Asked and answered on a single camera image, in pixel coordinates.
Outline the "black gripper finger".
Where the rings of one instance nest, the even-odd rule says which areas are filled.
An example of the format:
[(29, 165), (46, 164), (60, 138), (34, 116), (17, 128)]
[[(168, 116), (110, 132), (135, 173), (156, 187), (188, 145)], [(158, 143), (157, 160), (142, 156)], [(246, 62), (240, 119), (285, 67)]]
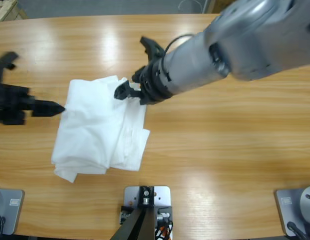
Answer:
[(114, 98), (117, 100), (124, 100), (126, 98), (141, 98), (141, 97), (142, 97), (141, 91), (132, 88), (128, 80), (119, 85), (114, 92)]
[(33, 98), (28, 100), (26, 110), (31, 111), (32, 117), (53, 117), (64, 112), (65, 108), (53, 101)]

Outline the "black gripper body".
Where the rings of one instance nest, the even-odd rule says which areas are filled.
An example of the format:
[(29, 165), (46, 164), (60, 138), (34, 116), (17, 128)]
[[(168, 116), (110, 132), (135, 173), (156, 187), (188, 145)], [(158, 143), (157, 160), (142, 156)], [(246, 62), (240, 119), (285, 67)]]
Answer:
[(24, 125), (24, 111), (32, 110), (33, 103), (29, 88), (0, 83), (0, 124)]
[(159, 69), (160, 59), (154, 59), (148, 65), (143, 66), (132, 76), (134, 83), (140, 84), (141, 105), (154, 105), (171, 98), (173, 95), (161, 82)]

